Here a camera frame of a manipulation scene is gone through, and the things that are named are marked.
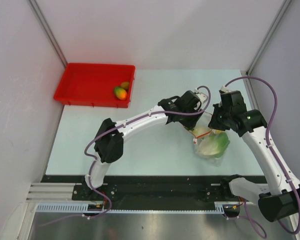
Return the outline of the yellow fake lemon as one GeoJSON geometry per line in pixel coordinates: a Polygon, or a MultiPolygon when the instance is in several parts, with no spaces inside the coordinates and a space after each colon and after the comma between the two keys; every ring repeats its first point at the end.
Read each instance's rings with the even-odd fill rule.
{"type": "Polygon", "coordinates": [[[214,133],[217,135],[217,134],[223,133],[223,131],[222,131],[222,130],[217,130],[217,129],[215,129],[215,130],[214,130],[214,133]]]}

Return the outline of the green fake lettuce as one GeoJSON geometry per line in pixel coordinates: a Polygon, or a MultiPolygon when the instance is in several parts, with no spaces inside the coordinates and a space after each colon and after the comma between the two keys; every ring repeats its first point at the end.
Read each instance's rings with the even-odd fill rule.
{"type": "Polygon", "coordinates": [[[203,158],[220,158],[227,150],[229,144],[230,140],[225,132],[221,134],[212,133],[200,141],[196,152],[203,158]]]}

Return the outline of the clear zip top bag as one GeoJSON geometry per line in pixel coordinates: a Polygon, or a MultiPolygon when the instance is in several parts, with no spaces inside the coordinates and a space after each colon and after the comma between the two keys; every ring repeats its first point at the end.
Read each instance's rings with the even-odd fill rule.
{"type": "Polygon", "coordinates": [[[192,135],[194,153],[208,164],[219,166],[230,145],[230,139],[225,131],[208,127],[212,116],[205,111],[194,128],[183,128],[192,135]]]}

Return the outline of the orange green fake mango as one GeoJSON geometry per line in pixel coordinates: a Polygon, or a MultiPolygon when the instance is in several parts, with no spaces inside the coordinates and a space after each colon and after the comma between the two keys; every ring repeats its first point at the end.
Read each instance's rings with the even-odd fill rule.
{"type": "Polygon", "coordinates": [[[128,96],[127,91],[124,88],[119,87],[119,86],[116,86],[113,89],[113,93],[114,93],[114,96],[121,101],[125,101],[128,96]]]}

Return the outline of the brown fake kiwi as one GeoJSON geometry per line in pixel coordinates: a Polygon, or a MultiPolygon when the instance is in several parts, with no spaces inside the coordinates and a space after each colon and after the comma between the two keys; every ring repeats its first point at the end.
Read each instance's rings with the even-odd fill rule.
{"type": "Polygon", "coordinates": [[[120,87],[122,89],[124,89],[125,91],[128,91],[129,90],[129,87],[130,87],[130,83],[128,81],[124,81],[120,84],[120,87]]]}

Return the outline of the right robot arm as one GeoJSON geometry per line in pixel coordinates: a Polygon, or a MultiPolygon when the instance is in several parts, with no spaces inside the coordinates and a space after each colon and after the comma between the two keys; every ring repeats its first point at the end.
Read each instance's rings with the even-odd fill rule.
{"type": "Polygon", "coordinates": [[[213,130],[233,130],[247,144],[257,160],[267,182],[261,187],[235,174],[221,181],[220,194],[232,201],[242,197],[258,205],[262,215],[275,222],[296,214],[300,202],[300,180],[290,171],[273,140],[266,135],[267,122],[259,110],[247,110],[240,91],[223,87],[221,102],[214,104],[208,126],[213,130]]]}

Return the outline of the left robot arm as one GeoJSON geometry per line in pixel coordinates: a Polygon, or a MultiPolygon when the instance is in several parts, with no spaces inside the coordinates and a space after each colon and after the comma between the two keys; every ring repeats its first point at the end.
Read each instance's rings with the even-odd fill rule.
{"type": "Polygon", "coordinates": [[[124,143],[137,133],[156,125],[180,123],[192,130],[203,114],[202,106],[210,97],[199,90],[186,91],[182,96],[162,99],[153,108],[135,117],[121,121],[105,119],[84,154],[94,158],[85,176],[83,194],[90,200],[100,196],[104,177],[110,165],[124,153],[124,143]]]}

